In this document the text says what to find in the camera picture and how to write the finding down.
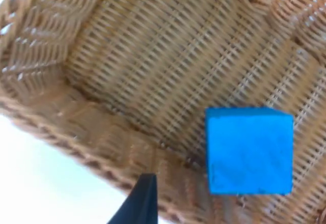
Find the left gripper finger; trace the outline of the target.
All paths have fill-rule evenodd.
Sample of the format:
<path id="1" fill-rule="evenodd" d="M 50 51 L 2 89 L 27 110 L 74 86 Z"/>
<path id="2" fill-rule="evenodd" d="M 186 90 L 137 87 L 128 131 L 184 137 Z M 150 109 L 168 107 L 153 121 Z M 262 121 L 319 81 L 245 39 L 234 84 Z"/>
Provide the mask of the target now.
<path id="1" fill-rule="evenodd" d="M 157 177 L 155 174 L 141 174 L 108 224 L 150 223 L 158 223 Z"/>

